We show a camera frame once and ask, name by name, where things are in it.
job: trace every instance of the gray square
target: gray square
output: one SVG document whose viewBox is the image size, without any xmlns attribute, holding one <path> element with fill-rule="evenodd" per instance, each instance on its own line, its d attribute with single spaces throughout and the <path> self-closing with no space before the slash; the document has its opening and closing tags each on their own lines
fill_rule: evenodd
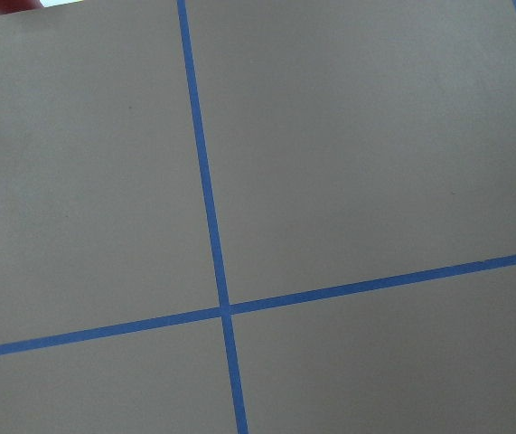
<svg viewBox="0 0 516 434">
<path fill-rule="evenodd" d="M 219 320 L 0 357 L 0 434 L 236 432 Z"/>
<path fill-rule="evenodd" d="M 215 292 L 175 2 L 0 17 L 0 344 Z"/>
<path fill-rule="evenodd" d="M 516 267 L 234 319 L 252 434 L 516 432 Z"/>
<path fill-rule="evenodd" d="M 189 0 L 231 298 L 516 253 L 510 0 Z"/>
</svg>

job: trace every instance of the red object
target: red object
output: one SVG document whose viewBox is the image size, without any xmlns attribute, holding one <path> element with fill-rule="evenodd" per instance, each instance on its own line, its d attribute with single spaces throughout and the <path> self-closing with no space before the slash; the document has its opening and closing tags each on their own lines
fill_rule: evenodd
<svg viewBox="0 0 516 434">
<path fill-rule="evenodd" d="M 0 0 L 0 15 L 40 8 L 39 0 Z"/>
</svg>

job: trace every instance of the gray surface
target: gray surface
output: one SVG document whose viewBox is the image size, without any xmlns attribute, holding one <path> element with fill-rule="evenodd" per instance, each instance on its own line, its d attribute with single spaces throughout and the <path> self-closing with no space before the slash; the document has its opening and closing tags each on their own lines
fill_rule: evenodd
<svg viewBox="0 0 516 434">
<path fill-rule="evenodd" d="M 516 268 L 235 326 L 252 434 L 516 432 Z"/>
<path fill-rule="evenodd" d="M 174 1 L 0 17 L 0 343 L 216 305 Z"/>
<path fill-rule="evenodd" d="M 188 5 L 233 301 L 516 253 L 510 0 Z"/>
<path fill-rule="evenodd" d="M 233 434 L 219 320 L 0 357 L 0 434 Z"/>
</svg>

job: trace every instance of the gray panel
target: gray panel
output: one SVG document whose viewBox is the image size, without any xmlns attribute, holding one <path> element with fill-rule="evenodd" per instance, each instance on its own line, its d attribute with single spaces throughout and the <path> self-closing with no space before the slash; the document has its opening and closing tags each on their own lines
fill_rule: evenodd
<svg viewBox="0 0 516 434">
<path fill-rule="evenodd" d="M 516 432 L 516 268 L 235 325 L 252 434 Z"/>
<path fill-rule="evenodd" d="M 0 343 L 216 305 L 175 2 L 0 17 Z"/>
<path fill-rule="evenodd" d="M 234 301 L 516 253 L 510 0 L 188 5 Z"/>
<path fill-rule="evenodd" d="M 0 357 L 0 434 L 236 432 L 219 320 Z"/>
</svg>

